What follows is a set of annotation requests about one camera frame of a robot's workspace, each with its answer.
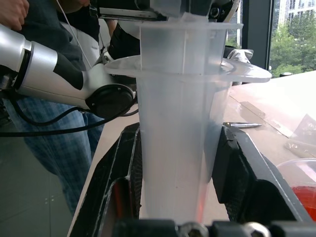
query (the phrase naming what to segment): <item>white cable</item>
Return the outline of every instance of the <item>white cable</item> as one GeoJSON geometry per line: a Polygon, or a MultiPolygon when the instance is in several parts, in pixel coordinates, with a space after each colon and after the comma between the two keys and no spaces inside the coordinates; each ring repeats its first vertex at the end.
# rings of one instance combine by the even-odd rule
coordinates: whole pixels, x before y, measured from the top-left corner
{"type": "Polygon", "coordinates": [[[66,21],[67,21],[69,27],[70,27],[70,30],[72,31],[72,33],[73,33],[73,35],[74,35],[74,37],[75,37],[75,39],[76,39],[76,41],[77,41],[77,43],[78,43],[78,45],[79,45],[81,51],[82,51],[82,54],[83,54],[84,58],[87,60],[87,62],[88,62],[88,64],[89,64],[90,68],[92,68],[92,66],[91,66],[91,64],[90,64],[90,62],[89,62],[89,60],[88,60],[86,54],[85,54],[84,51],[83,51],[83,48],[81,47],[81,44],[80,44],[80,42],[79,42],[79,40],[78,40],[78,38],[77,38],[75,32],[73,31],[73,27],[70,25],[70,23],[69,23],[69,21],[68,21],[68,18],[67,18],[67,16],[66,16],[65,12],[64,12],[64,9],[61,7],[59,1],[58,1],[58,0],[56,0],[56,1],[57,1],[57,4],[58,4],[59,8],[61,9],[61,11],[62,11],[62,13],[63,13],[65,19],[66,19],[66,21]]]}
{"type": "Polygon", "coordinates": [[[223,22],[229,22],[239,7],[239,0],[234,0],[233,6],[223,22]]]}

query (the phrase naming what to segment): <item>building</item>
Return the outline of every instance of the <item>building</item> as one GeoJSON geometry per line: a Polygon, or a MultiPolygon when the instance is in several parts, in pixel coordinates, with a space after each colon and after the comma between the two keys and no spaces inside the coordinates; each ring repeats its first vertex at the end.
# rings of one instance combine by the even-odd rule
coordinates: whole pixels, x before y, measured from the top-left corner
{"type": "Polygon", "coordinates": [[[295,15],[316,11],[316,0],[280,0],[278,24],[291,22],[295,15]]]}

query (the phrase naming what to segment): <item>robotic arm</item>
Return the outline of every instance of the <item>robotic arm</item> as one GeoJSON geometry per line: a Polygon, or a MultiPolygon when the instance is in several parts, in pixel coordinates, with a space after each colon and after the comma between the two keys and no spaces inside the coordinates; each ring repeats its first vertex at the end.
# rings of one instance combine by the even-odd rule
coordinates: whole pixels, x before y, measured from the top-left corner
{"type": "MultiPolygon", "coordinates": [[[[166,20],[163,14],[180,17],[190,12],[221,22],[236,2],[239,0],[92,0],[91,13],[118,20],[166,20]],[[173,6],[178,7],[172,8],[170,2],[177,2],[173,6]]],[[[107,74],[103,64],[140,53],[135,27],[125,22],[121,26],[118,24],[108,51],[101,55],[103,60],[82,72],[62,54],[0,25],[0,91],[73,105],[102,118],[118,114],[128,108],[133,92],[107,74]]]]}

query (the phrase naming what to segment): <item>plaid pants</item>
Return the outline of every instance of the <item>plaid pants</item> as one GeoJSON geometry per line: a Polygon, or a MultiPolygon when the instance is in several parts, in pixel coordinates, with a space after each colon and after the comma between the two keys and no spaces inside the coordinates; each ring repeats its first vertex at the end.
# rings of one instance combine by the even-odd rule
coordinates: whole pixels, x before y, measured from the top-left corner
{"type": "MultiPolygon", "coordinates": [[[[20,132],[76,128],[102,120],[93,114],[75,111],[52,125],[38,127],[21,119],[8,100],[3,102],[20,132]]],[[[25,115],[36,122],[51,120],[72,107],[32,97],[20,99],[17,103],[25,115]]],[[[75,213],[102,129],[100,126],[71,134],[24,138],[40,163],[49,172],[58,176],[72,214],[75,213]]]]}

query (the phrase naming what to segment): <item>metal bolt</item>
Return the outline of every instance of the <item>metal bolt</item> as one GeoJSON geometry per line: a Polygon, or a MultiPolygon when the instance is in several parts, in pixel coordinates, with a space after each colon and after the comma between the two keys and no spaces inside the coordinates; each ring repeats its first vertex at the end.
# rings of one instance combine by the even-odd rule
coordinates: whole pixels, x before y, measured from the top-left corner
{"type": "Polygon", "coordinates": [[[179,230],[179,237],[208,237],[208,229],[196,222],[183,224],[179,230]]]}
{"type": "Polygon", "coordinates": [[[270,231],[259,223],[249,222],[243,226],[250,237],[272,237],[270,231]]]}
{"type": "Polygon", "coordinates": [[[217,18],[218,16],[219,16],[219,8],[218,7],[213,7],[212,9],[211,9],[211,11],[210,11],[210,13],[209,13],[209,15],[213,18],[213,19],[215,19],[215,18],[217,18]]]}

